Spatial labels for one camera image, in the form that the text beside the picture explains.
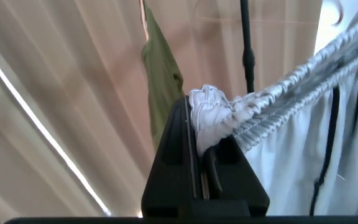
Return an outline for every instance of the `white fabric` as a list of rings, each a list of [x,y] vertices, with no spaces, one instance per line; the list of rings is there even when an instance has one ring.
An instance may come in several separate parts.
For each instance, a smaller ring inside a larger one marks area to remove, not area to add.
[[[233,134],[270,197],[268,215],[308,215],[326,155],[333,88],[334,144],[315,215],[358,213],[358,22],[284,80],[228,101],[214,86],[190,92],[200,156]]]

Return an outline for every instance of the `corrugated metal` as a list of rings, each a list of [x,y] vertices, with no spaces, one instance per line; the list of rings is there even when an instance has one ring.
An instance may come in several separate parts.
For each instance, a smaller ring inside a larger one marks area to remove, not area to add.
[[[185,92],[246,94],[239,1],[147,2]],[[313,54],[321,1],[249,5],[261,90]],[[0,0],[1,70],[113,215],[140,210],[154,158],[144,43],[139,0]],[[0,81],[0,221],[41,215],[103,212]]]

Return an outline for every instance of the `beige string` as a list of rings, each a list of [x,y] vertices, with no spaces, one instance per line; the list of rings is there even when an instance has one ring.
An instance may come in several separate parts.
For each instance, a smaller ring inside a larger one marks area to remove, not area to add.
[[[217,23],[223,23],[223,22],[228,22],[228,23],[232,23],[232,22],[238,22],[241,23],[241,19],[221,19],[221,18],[211,18],[211,17],[206,17],[206,16],[201,16],[198,14],[198,6],[200,5],[200,3],[202,2],[202,0],[197,0],[195,7],[194,7],[194,13],[196,18],[201,19],[203,21],[206,22],[217,22]],[[337,26],[339,23],[341,23],[342,18],[343,18],[343,8],[342,8],[342,4],[339,2],[339,0],[335,0],[335,3],[338,5],[338,9],[339,9],[339,19],[337,22],[335,22],[334,24],[329,24],[331,26]],[[251,19],[250,21],[251,25],[255,25],[255,23],[263,23],[263,24],[294,24],[294,25],[318,25],[318,22],[300,22],[300,21],[278,21],[278,20],[260,20],[260,19]]]
[[[142,14],[142,24],[143,24],[144,34],[146,35],[146,41],[149,41],[149,31],[147,30],[144,2],[143,2],[143,0],[139,0],[139,2],[140,2],[140,13]]]

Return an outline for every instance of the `light strip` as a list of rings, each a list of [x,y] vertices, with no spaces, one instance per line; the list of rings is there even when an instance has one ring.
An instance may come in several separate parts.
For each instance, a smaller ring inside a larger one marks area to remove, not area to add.
[[[23,97],[19,94],[19,92],[14,88],[12,83],[7,79],[4,72],[0,69],[0,78],[9,89],[9,91],[13,94],[14,98],[19,102],[24,111],[30,117],[30,119],[34,122],[36,127],[41,131],[41,133],[45,136],[47,141],[53,146],[53,148],[59,153],[59,155],[63,158],[63,160],[67,163],[68,167],[74,172],[80,182],[84,185],[85,189],[91,194],[91,196],[96,200],[96,203],[102,208],[103,212],[107,216],[111,216],[111,211],[107,208],[107,206],[103,203],[103,201],[99,198],[96,192],[92,189],[84,175],[77,168],[74,162],[67,156],[65,151],[60,147],[60,145],[56,142],[56,140],[52,137],[52,135],[48,132],[48,130],[42,125],[40,120],[36,117],[34,112],[30,109],[28,104],[24,101]]]

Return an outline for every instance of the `green fabric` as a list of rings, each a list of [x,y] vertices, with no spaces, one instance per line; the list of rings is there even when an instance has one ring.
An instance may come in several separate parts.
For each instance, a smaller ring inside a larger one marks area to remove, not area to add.
[[[184,96],[183,78],[146,2],[144,7],[149,41],[142,50],[142,60],[149,80],[150,125],[154,149],[157,150],[171,106],[175,100]]]

